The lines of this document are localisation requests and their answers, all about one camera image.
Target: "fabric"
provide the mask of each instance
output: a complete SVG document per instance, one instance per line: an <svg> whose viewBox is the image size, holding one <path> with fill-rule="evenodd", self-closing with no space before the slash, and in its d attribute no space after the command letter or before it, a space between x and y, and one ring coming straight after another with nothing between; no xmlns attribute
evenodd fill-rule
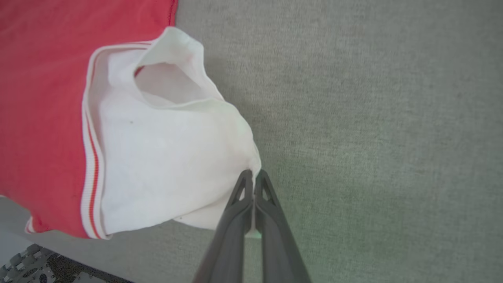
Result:
<svg viewBox="0 0 503 283"><path fill-rule="evenodd" d="M102 47L89 66L82 106L96 139L86 156L103 179L104 235L175 217L215 229L237 176L261 164L248 123L206 76L203 46L169 27L152 43Z"/></svg>
<svg viewBox="0 0 503 283"><path fill-rule="evenodd" d="M313 283L500 283L501 1L180 1L250 124ZM0 226L29 215L0 199ZM213 232L29 239L132 282L190 283ZM262 282L245 241L244 282Z"/></svg>
<svg viewBox="0 0 503 283"><path fill-rule="evenodd" d="M0 4L0 194L30 210L26 229L102 238L96 164L86 163L82 94L90 55L151 40L174 25L177 0ZM82 195L84 187L89 195ZM92 222L90 230L83 221Z"/></svg>

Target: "striped trim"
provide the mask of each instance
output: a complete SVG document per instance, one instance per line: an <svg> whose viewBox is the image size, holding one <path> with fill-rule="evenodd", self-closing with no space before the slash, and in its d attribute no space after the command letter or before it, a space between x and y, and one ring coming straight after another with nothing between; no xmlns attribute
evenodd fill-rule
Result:
<svg viewBox="0 0 503 283"><path fill-rule="evenodd" d="M82 99L82 138L86 153L86 178L82 190L80 202L80 216L82 226L89 238L110 239L107 236L101 221L101 199L103 194L103 184L105 178L105 159L100 148L99 141L93 126L93 120L89 110L89 90L93 83L98 56L110 49L146 49L150 42L135 42L122 45L112 45L96 50L88 66L86 78L86 89Z"/></svg>

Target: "gray carpet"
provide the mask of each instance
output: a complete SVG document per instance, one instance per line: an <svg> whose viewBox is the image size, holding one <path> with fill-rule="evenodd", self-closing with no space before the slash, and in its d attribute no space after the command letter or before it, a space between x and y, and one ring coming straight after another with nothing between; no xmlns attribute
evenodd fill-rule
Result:
<svg viewBox="0 0 503 283"><path fill-rule="evenodd" d="M313 282L501 282L503 2L180 0L250 123ZM27 213L0 200L22 233ZM126 279L190 282L212 232L30 240ZM261 282L260 242L245 282Z"/></svg>

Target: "red stripe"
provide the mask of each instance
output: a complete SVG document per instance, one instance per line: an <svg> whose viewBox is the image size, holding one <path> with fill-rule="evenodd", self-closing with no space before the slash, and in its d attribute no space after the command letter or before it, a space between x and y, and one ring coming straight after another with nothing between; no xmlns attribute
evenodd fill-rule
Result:
<svg viewBox="0 0 503 283"><path fill-rule="evenodd" d="M98 162L98 154L96 154L96 148L94 146L93 136L91 135L91 127L89 127L89 119L87 119L87 121L88 121L89 140L91 140L91 146L93 147L93 155L95 158L93 192L91 193L91 202L89 204L89 218L91 219L91 226L93 227L93 231L96 234L96 237L98 239L101 239L100 235L98 234L98 231L96 230L96 224L94 222L94 204L95 204L95 198L96 198L96 190L98 188L98 169L99 169L100 164Z"/></svg>

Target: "red t-shirt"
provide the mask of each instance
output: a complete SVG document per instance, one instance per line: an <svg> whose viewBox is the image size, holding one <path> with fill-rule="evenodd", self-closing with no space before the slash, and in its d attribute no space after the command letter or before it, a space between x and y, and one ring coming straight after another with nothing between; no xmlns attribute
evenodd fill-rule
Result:
<svg viewBox="0 0 503 283"><path fill-rule="evenodd" d="M99 47L152 40L178 0L0 2L0 195L30 210L29 232L82 238L82 94Z"/></svg>

